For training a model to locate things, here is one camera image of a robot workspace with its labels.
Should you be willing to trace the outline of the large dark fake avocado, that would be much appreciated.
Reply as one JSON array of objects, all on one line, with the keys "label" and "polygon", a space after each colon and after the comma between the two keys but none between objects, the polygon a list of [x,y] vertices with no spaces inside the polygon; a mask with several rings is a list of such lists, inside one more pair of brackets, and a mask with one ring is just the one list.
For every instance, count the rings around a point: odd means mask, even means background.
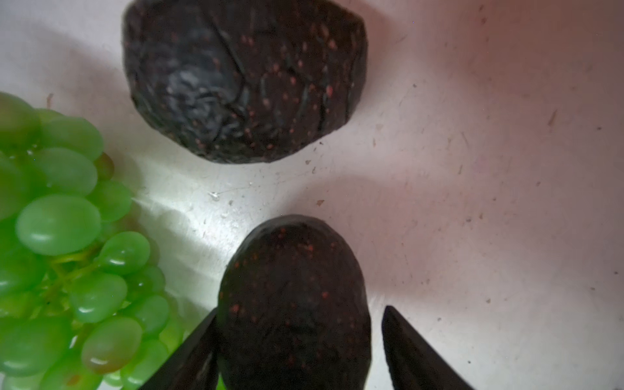
[{"label": "large dark fake avocado", "polygon": [[227,265],[216,314],[228,389],[362,389],[371,317],[359,262],[321,219],[258,225]]}]

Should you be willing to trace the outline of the green fake grape bunch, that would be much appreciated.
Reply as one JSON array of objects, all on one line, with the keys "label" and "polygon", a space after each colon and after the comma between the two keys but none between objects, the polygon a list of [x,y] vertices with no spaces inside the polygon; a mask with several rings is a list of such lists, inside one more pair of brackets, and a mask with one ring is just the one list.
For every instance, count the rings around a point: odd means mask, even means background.
[{"label": "green fake grape bunch", "polygon": [[88,120],[1,96],[1,386],[144,389],[185,330]]}]

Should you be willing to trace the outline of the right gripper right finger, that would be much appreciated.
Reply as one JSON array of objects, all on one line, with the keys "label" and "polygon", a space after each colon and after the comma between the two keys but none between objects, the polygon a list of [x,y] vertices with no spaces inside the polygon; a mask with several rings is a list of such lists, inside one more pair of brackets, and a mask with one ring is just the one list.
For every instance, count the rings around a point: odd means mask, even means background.
[{"label": "right gripper right finger", "polygon": [[385,307],[381,328],[394,389],[473,390],[395,307]]}]

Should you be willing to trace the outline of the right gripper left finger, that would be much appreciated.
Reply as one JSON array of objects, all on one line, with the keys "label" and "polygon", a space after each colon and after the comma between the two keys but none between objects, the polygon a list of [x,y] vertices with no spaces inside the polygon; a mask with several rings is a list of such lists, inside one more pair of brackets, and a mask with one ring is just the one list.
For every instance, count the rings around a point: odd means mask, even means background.
[{"label": "right gripper left finger", "polygon": [[217,388],[217,310],[193,330],[140,390],[214,390]]}]

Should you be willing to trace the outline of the small dark fake avocado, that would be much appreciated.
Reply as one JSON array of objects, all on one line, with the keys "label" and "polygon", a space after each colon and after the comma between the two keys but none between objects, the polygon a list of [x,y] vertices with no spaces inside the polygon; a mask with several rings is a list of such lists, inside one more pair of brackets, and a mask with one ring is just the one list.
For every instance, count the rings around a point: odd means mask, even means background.
[{"label": "small dark fake avocado", "polygon": [[216,163],[271,163],[348,123],[364,19],[333,1],[133,1],[123,69],[139,115]]}]

